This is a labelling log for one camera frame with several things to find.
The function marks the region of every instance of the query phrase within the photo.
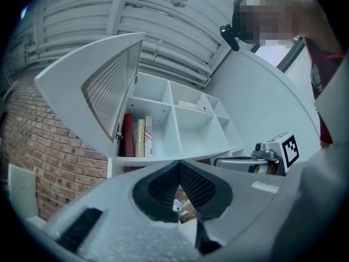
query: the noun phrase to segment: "door hinge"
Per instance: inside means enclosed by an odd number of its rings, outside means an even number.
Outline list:
[[[116,135],[115,135],[115,139],[117,139],[117,143],[119,143],[120,139],[124,139],[124,136],[122,135],[122,133],[119,131],[120,129],[120,123],[118,123],[118,129],[116,130]]]

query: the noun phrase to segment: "person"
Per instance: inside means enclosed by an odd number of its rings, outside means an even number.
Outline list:
[[[311,58],[311,85],[315,99],[330,82],[346,50],[338,41],[318,0],[235,0],[229,28],[234,37],[247,43],[303,37]],[[238,50],[237,43],[233,43],[232,48]],[[332,139],[319,117],[320,143],[322,147],[328,147]]]

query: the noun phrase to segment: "open cabinet door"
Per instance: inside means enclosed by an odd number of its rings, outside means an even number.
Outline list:
[[[35,78],[58,118],[108,157],[117,155],[119,113],[138,71],[144,36],[125,34],[90,43],[55,61]]]

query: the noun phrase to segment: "brick wall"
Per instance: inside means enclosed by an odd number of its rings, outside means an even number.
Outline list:
[[[107,158],[70,131],[24,72],[7,99],[1,124],[2,177],[8,163],[37,173],[39,216],[49,219],[63,205],[103,181]]]

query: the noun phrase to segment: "window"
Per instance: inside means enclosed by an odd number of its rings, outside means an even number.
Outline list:
[[[299,55],[303,47],[303,38],[299,37],[293,40],[278,41],[277,44],[267,41],[262,46],[254,47],[252,51],[273,66],[279,68],[282,72],[285,72]]]

